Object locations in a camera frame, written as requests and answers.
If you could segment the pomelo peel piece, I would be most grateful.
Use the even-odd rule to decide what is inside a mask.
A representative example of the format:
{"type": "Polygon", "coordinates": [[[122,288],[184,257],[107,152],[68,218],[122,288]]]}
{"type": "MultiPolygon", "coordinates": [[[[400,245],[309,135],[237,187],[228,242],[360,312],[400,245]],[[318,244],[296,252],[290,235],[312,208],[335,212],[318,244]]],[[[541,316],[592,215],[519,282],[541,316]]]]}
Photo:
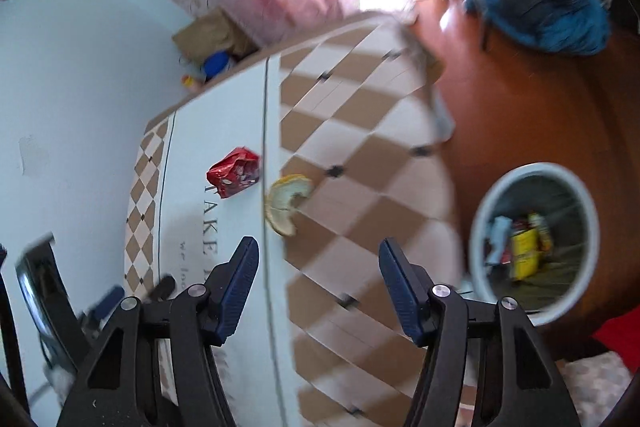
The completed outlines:
{"type": "Polygon", "coordinates": [[[277,234],[291,237],[296,234],[293,216],[297,204],[314,191],[314,182],[303,174],[289,174],[274,182],[265,201],[265,217],[277,234]]]}

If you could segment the yellow book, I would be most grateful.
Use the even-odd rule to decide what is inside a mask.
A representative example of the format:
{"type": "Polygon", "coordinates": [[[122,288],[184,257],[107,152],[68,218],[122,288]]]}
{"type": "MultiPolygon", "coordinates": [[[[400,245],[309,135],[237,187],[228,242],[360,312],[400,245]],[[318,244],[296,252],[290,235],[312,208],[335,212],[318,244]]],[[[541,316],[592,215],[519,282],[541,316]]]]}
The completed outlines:
{"type": "Polygon", "coordinates": [[[515,232],[511,237],[511,279],[522,281],[538,270],[540,251],[534,229],[515,232]]]}

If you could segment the checkered brown table cloth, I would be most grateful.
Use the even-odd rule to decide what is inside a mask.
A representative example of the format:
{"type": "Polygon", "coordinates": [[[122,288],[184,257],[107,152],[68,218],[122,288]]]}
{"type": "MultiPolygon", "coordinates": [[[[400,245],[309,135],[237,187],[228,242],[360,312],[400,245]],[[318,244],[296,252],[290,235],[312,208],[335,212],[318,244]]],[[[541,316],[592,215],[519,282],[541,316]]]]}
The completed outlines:
{"type": "Polygon", "coordinates": [[[457,285],[462,246],[439,147],[439,64],[396,20],[360,15],[259,53],[153,119],[125,222],[127,291],[165,274],[203,282],[242,237],[260,262],[238,328],[215,351],[241,426],[398,426],[425,352],[402,332],[378,269],[396,239],[438,283],[457,285]],[[222,199],[206,172],[235,147],[260,179],[222,199]],[[303,174],[296,234],[270,227],[271,185],[303,174]]]}

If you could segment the checkered pastel pillow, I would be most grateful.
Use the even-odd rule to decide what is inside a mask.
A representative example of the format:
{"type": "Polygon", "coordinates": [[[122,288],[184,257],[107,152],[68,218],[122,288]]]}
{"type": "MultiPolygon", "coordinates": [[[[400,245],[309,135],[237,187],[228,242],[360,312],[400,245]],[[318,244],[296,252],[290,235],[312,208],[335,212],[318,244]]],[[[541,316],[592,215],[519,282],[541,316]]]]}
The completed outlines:
{"type": "Polygon", "coordinates": [[[631,382],[631,373],[616,353],[563,362],[560,373],[584,427],[599,426],[631,382]]]}

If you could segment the white round trash bin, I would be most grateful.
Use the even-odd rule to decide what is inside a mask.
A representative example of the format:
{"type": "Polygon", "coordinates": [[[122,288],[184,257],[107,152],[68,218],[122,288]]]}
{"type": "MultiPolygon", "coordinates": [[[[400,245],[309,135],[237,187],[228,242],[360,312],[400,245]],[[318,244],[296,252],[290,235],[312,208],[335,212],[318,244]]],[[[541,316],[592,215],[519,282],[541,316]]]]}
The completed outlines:
{"type": "Polygon", "coordinates": [[[584,182],[535,162],[502,176],[480,201],[469,239],[474,296],[515,299],[537,325],[567,314],[597,268],[600,227],[584,182]]]}

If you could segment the blue bottle cap object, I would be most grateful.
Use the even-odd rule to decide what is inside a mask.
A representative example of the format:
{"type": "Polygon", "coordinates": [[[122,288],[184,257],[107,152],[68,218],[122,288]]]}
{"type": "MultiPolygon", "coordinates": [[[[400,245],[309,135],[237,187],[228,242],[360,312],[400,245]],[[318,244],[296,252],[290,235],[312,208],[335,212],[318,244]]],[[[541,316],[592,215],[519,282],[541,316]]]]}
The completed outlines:
{"type": "Polygon", "coordinates": [[[202,65],[205,80],[209,81],[214,77],[227,72],[235,65],[235,60],[227,51],[218,51],[207,57],[202,65]]]}

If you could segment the crumpled red snack wrapper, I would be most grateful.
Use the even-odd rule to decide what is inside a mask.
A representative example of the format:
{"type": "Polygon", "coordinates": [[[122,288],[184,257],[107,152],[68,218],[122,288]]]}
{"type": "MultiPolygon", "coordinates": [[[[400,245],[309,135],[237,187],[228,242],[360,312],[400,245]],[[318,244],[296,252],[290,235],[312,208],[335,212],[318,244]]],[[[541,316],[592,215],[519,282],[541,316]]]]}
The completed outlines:
{"type": "Polygon", "coordinates": [[[260,156],[246,147],[235,147],[206,172],[207,182],[226,199],[238,194],[260,179],[260,156]]]}

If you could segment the white table leg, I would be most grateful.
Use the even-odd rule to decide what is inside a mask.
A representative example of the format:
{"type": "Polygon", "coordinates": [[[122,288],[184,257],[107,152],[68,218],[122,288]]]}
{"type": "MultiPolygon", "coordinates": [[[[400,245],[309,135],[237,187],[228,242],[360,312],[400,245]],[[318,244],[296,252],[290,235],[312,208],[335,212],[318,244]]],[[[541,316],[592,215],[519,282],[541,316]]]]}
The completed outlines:
{"type": "Polygon", "coordinates": [[[452,138],[454,130],[456,130],[456,123],[449,112],[444,98],[437,89],[434,90],[432,95],[432,109],[435,116],[439,141],[445,143],[452,138]]]}

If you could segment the red blanket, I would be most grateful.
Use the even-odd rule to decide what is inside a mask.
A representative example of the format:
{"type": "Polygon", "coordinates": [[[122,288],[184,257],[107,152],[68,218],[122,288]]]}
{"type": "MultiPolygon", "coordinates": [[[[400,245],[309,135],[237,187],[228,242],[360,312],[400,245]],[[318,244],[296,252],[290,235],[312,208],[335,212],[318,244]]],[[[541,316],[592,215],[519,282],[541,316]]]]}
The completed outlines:
{"type": "Polygon", "coordinates": [[[606,321],[592,337],[617,353],[631,372],[640,362],[640,307],[606,321]]]}

